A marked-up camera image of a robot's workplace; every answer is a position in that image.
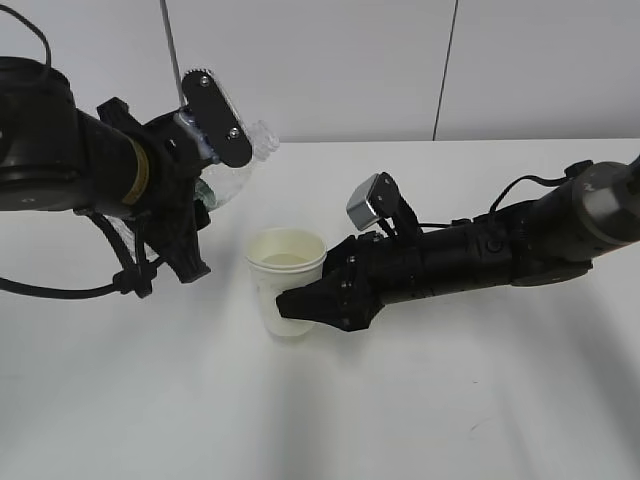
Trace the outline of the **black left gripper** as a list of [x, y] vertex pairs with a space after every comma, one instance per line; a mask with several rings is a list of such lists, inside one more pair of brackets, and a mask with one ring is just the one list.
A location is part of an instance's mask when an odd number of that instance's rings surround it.
[[141, 124], [116, 97], [97, 111], [123, 140], [123, 152], [111, 156], [120, 165], [105, 176], [118, 203], [114, 215], [158, 254], [182, 284], [208, 275], [211, 269], [201, 257], [198, 230], [210, 220], [195, 198], [195, 188], [216, 154], [193, 112], [182, 107]]

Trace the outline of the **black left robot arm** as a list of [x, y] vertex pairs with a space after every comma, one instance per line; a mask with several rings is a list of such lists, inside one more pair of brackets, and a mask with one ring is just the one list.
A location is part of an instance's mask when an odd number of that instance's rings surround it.
[[146, 124], [112, 98], [91, 116], [67, 78], [27, 58], [1, 60], [1, 208], [74, 213], [138, 254], [152, 250], [183, 284], [209, 274], [198, 232], [209, 223], [195, 187], [204, 167], [173, 114]]

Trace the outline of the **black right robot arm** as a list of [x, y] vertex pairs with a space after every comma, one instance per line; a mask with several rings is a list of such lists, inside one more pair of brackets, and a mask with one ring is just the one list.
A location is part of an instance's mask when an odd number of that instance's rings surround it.
[[639, 240], [637, 163], [582, 161], [538, 199], [447, 224], [418, 220], [387, 173], [352, 194], [357, 234], [330, 249], [321, 277], [276, 298], [281, 316], [353, 332], [387, 305], [585, 275], [597, 257]]

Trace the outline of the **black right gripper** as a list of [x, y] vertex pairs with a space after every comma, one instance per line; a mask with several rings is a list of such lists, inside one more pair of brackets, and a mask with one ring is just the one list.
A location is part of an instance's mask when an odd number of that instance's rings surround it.
[[330, 249], [322, 278], [279, 294], [280, 315], [354, 332], [369, 328], [388, 305], [425, 297], [419, 249], [374, 234], [351, 236]]

